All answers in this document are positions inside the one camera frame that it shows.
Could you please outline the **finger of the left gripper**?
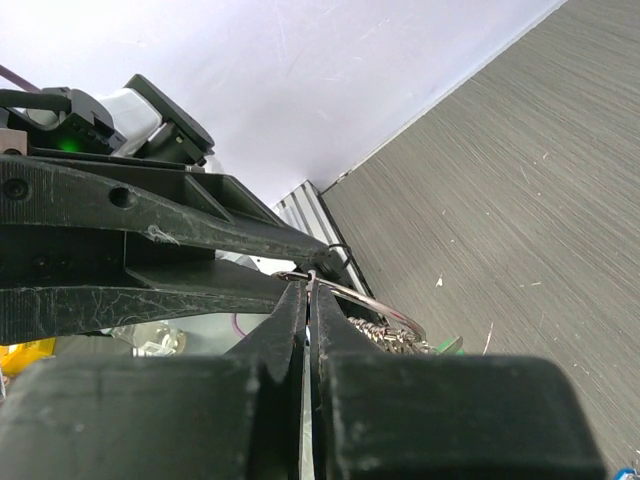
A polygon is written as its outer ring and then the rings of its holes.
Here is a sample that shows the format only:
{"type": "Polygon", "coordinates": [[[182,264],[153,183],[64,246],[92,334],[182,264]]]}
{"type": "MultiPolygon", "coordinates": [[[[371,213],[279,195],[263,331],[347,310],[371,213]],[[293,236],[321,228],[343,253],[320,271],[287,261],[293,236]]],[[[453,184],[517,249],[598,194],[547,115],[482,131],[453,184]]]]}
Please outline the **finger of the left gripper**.
{"type": "Polygon", "coordinates": [[[328,251],[233,176],[150,166],[4,155],[1,222],[137,233],[296,263],[328,251]]]}
{"type": "Polygon", "coordinates": [[[269,313],[286,285],[226,260],[1,287],[3,345],[212,313],[269,313]]]}

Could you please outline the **blue tagged key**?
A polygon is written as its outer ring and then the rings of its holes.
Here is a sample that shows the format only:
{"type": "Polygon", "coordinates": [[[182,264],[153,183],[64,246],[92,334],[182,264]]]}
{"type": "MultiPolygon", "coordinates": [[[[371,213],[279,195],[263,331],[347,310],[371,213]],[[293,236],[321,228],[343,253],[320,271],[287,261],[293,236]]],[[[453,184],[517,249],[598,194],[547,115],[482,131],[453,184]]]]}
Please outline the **blue tagged key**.
{"type": "Polygon", "coordinates": [[[613,480],[640,480],[640,470],[637,466],[621,468],[614,474],[613,480]]]}

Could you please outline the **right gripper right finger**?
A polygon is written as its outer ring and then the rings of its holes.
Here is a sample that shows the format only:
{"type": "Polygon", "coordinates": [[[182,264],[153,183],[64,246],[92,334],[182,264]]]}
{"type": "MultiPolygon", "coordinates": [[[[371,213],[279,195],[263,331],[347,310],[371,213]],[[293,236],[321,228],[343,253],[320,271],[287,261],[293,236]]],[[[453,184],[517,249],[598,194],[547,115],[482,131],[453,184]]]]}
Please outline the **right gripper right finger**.
{"type": "Polygon", "coordinates": [[[601,479],[577,395],[553,362],[387,353],[309,293],[319,479],[601,479]]]}

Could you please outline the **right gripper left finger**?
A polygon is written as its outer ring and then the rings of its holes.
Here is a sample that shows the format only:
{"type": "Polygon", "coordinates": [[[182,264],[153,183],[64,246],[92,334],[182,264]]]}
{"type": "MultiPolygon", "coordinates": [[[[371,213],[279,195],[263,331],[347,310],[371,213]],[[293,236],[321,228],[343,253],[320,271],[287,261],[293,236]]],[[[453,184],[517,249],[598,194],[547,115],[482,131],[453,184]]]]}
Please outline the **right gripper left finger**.
{"type": "Polygon", "coordinates": [[[222,355],[55,358],[1,409],[5,479],[296,479],[306,291],[222,355]]]}

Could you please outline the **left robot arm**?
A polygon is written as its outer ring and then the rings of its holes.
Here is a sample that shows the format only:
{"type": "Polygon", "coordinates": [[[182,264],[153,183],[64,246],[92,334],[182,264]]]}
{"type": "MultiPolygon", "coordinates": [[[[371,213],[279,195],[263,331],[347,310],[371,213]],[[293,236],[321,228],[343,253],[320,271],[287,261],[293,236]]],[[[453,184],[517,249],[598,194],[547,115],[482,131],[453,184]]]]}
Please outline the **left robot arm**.
{"type": "Polygon", "coordinates": [[[1,93],[1,341],[231,311],[267,313],[281,282],[227,253],[326,270],[328,246],[235,177],[142,75],[106,100],[1,93]]]}

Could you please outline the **metal keyring with keys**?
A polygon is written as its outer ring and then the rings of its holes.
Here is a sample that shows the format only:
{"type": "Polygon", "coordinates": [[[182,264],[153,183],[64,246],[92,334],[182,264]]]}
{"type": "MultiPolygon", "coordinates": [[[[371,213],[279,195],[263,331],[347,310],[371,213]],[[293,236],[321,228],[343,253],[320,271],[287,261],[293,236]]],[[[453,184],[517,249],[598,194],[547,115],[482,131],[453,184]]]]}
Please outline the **metal keyring with keys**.
{"type": "Polygon", "coordinates": [[[373,312],[378,317],[378,322],[353,316],[347,317],[347,320],[383,351],[395,354],[450,354],[458,356],[464,354],[461,336],[449,339],[440,346],[433,346],[427,341],[424,329],[413,319],[356,290],[317,278],[312,273],[280,271],[274,273],[273,277],[287,282],[303,281],[309,283],[315,281],[319,285],[327,287],[335,297],[373,312]]]}

